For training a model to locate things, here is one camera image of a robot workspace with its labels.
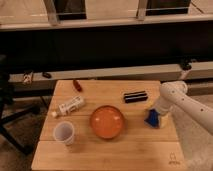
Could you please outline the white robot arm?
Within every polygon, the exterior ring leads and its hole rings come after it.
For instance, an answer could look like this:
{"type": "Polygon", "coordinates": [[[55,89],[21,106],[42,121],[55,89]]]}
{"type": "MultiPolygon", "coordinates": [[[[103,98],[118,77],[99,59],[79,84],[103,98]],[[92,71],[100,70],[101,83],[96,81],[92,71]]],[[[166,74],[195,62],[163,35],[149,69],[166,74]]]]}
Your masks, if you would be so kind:
{"type": "Polygon", "coordinates": [[[159,87],[159,97],[152,108],[165,116],[173,105],[178,106],[200,126],[213,135],[213,108],[210,108],[186,95],[187,84],[184,81],[164,82],[159,87]]]}

